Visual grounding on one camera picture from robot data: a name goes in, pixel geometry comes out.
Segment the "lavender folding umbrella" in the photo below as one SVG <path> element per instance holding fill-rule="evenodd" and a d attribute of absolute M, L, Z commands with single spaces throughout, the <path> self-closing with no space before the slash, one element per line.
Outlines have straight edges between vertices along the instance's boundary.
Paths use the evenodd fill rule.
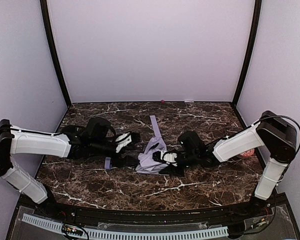
<path fill-rule="evenodd" d="M 154 135 L 149 140 L 144 152 L 137 157 L 130 155 L 123 158 L 106 157 L 104 162 L 106 170 L 134 167 L 138 174 L 171 176 L 174 173 L 174 166 L 161 160 L 161 155 L 167 151 L 167 145 L 161 135 L 156 116 L 151 115 L 150 120 Z"/>

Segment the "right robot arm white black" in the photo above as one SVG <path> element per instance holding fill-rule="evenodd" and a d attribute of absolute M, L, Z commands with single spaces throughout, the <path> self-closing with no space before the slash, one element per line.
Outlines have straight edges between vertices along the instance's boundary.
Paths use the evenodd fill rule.
<path fill-rule="evenodd" d="M 249 150 L 266 147 L 269 160 L 253 195 L 255 199 L 266 201 L 300 150 L 300 125 L 291 117 L 267 110 L 245 129 L 209 144 L 204 144 L 194 131 L 184 132 L 178 142 L 182 151 L 156 151 L 153 159 L 176 168 L 191 165 L 210 168 Z"/>

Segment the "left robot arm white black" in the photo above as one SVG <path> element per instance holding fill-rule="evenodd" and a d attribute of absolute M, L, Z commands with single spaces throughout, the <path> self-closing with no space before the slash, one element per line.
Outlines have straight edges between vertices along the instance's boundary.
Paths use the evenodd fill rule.
<path fill-rule="evenodd" d="M 48 155 L 77 160 L 94 156 L 109 157 L 126 163 L 121 157 L 141 140 L 140 134 L 128 131 L 117 134 L 110 121 L 93 117 L 86 126 L 68 125 L 60 132 L 41 132 L 13 126 L 8 119 L 0 121 L 0 178 L 6 180 L 34 203 L 54 202 L 48 187 L 36 181 L 12 160 L 12 155 Z"/>

